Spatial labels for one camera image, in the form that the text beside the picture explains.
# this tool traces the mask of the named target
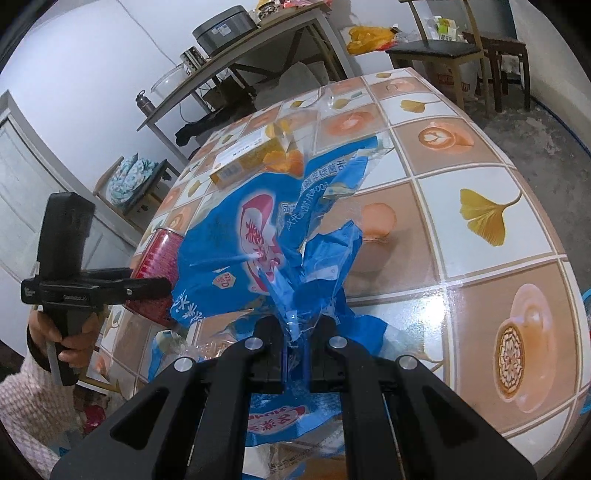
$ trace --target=white door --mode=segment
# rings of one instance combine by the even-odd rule
[[[26,353],[28,308],[19,284],[33,273],[37,245],[49,195],[65,192],[19,135],[11,115],[0,122],[0,340]],[[126,267],[134,247],[98,218],[86,241],[83,268]]]

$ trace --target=pink sweater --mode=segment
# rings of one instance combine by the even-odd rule
[[[73,424],[74,387],[54,385],[28,353],[21,371],[0,384],[0,420],[21,453],[48,479],[58,456],[46,445]]]

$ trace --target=black wristband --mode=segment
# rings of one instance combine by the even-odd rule
[[[31,352],[31,356],[33,357],[33,360],[35,360],[35,362],[37,362],[37,365],[39,365],[46,372],[51,372],[49,360],[47,359],[47,357],[45,355],[43,355],[43,353],[41,353],[41,350],[39,350],[39,347],[35,344],[35,342],[33,342],[33,337],[31,337],[31,332],[29,331],[28,325],[27,325],[27,346],[29,347],[29,352]]]

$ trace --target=concrete floor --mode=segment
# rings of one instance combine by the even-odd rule
[[[502,103],[503,112],[490,118],[485,118],[481,99],[467,102],[466,112],[529,182],[564,244],[583,292],[591,288],[591,158],[542,107],[532,101],[531,112],[524,110],[519,85],[509,85]]]

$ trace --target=silver bolt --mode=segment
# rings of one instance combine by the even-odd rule
[[[186,356],[179,358],[174,363],[174,369],[177,372],[186,372],[187,370],[191,370],[192,367],[193,367],[193,360],[191,360],[189,357],[186,357]]]
[[[329,345],[332,348],[345,348],[347,346],[347,339],[337,335],[330,338]]]
[[[405,370],[414,370],[418,365],[417,359],[410,355],[404,355],[398,360],[398,363]]]
[[[250,337],[246,339],[244,346],[249,350],[258,350],[260,347],[262,347],[262,340],[258,337]]]

